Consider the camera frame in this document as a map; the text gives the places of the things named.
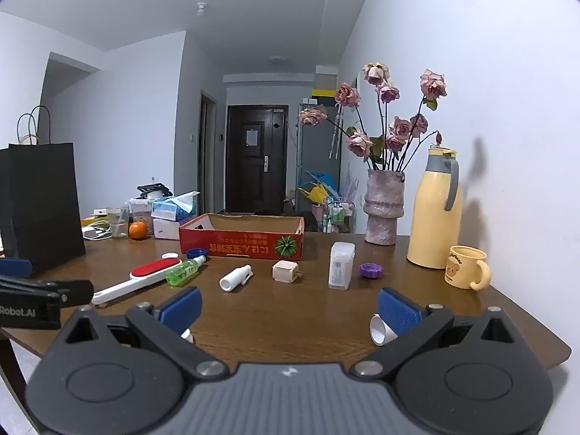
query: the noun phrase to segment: red cardboard box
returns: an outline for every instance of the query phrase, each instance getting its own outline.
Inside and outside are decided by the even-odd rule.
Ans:
[[[219,257],[299,260],[304,219],[204,214],[179,228],[182,253],[203,248]]]

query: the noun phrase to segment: orange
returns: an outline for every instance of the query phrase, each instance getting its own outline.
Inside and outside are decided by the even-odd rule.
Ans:
[[[142,240],[147,236],[147,224],[134,222],[129,226],[129,237],[134,240]]]

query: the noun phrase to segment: red brush pad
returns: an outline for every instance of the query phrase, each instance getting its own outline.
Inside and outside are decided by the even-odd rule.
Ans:
[[[179,263],[179,258],[162,258],[157,261],[152,261],[151,263],[147,263],[142,267],[135,268],[131,274],[134,277],[146,277],[147,275],[151,275],[155,272],[160,272],[166,268],[172,267]]]

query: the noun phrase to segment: pink textured vase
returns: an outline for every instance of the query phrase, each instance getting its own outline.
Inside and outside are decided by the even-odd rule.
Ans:
[[[394,245],[397,219],[404,211],[405,175],[396,171],[369,170],[363,211],[368,214],[365,240],[371,244]]]

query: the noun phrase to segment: purple cap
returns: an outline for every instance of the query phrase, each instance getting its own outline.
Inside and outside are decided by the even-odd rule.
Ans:
[[[363,263],[359,267],[359,275],[363,278],[377,279],[381,277],[383,267],[376,263]]]

